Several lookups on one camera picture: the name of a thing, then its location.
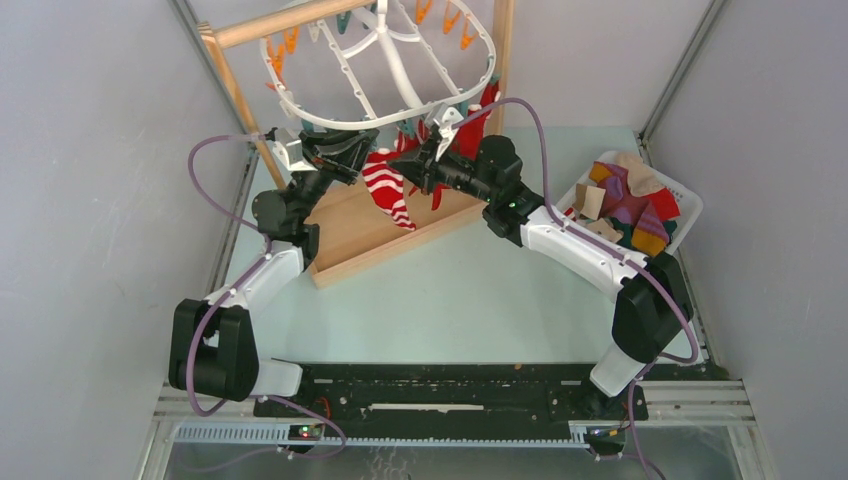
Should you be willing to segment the red white striped sock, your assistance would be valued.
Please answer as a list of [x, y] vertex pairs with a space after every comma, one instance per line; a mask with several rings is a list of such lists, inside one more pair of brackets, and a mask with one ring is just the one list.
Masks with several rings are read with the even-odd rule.
[[395, 226], [415, 231], [404, 195], [404, 177], [389, 166], [397, 157], [396, 151], [378, 148], [368, 155], [361, 171], [367, 191], [378, 209], [386, 214]]

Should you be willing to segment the red Santa sock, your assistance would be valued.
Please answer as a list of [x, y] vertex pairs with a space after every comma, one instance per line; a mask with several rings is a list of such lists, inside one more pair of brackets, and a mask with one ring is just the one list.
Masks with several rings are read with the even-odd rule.
[[433, 188], [432, 192], [430, 193], [432, 211], [437, 211], [440, 208], [443, 201], [444, 192], [449, 190], [450, 188], [446, 187], [443, 184], [438, 184]]
[[479, 106], [480, 108], [487, 107], [488, 105], [497, 101], [501, 96], [500, 93], [500, 81], [499, 80], [490, 80], [486, 87], [483, 89]]
[[418, 135], [415, 133], [407, 134], [403, 131], [398, 131], [398, 136], [395, 141], [395, 152], [403, 154], [411, 151], [421, 145]]
[[488, 113], [485, 113], [461, 126], [455, 135], [452, 150], [463, 157], [475, 160], [484, 136], [487, 118]]

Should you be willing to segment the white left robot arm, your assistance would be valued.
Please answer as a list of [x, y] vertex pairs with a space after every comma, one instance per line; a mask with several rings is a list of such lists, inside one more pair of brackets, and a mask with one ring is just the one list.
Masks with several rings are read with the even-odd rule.
[[275, 395], [292, 416], [312, 411], [316, 390], [302, 380], [302, 367], [261, 358], [252, 317], [312, 265], [320, 244], [320, 227], [308, 220], [312, 211], [333, 183], [356, 182], [378, 134], [376, 129], [303, 130], [293, 136], [274, 128], [246, 136], [273, 148], [291, 180], [282, 190], [259, 193], [252, 219], [239, 221], [263, 238], [253, 263], [235, 281], [176, 307], [168, 370], [172, 387], [230, 401]]

